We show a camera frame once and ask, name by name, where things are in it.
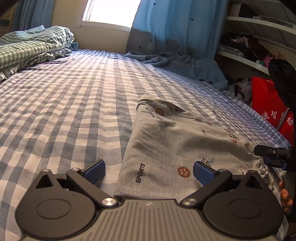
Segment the chinese character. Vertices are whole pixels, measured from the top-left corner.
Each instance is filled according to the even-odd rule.
[[[267,114],[265,111],[264,111],[264,114],[262,114],[262,116],[263,116],[263,118],[266,119],[266,120],[269,119],[268,114]]]
[[[271,111],[271,115],[272,115],[272,117],[273,117],[273,119],[276,119],[276,111]]]
[[[287,122],[288,122],[288,124],[289,124],[290,126],[293,125],[293,123],[294,123],[293,120],[291,120],[291,117],[288,118]]]

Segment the checkered bedsheet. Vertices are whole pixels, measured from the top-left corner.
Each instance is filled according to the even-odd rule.
[[[45,168],[63,173],[98,158],[99,187],[113,193],[144,93],[201,114],[255,144],[287,140],[236,97],[203,81],[154,68],[116,53],[80,50],[25,68],[0,84],[0,240],[19,240],[15,209]],[[278,170],[272,170],[279,181]],[[275,195],[279,198],[275,184]],[[279,233],[287,231],[283,222]]]

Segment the hand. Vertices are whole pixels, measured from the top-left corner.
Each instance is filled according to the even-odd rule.
[[[288,191],[284,189],[283,181],[279,183],[279,187],[281,189],[281,204],[284,208],[284,213],[288,213],[293,205],[293,200],[289,198]]]

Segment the bright window pane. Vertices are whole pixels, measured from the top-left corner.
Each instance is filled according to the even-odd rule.
[[[140,0],[95,0],[89,20],[131,27]]]

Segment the window sill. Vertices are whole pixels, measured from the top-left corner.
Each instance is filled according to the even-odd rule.
[[[93,21],[82,21],[81,26],[95,27],[95,28],[108,28],[108,29],[115,29],[115,30],[120,30],[125,32],[129,32],[131,30],[130,27],[125,27],[125,26],[115,25],[110,23],[93,22]]]

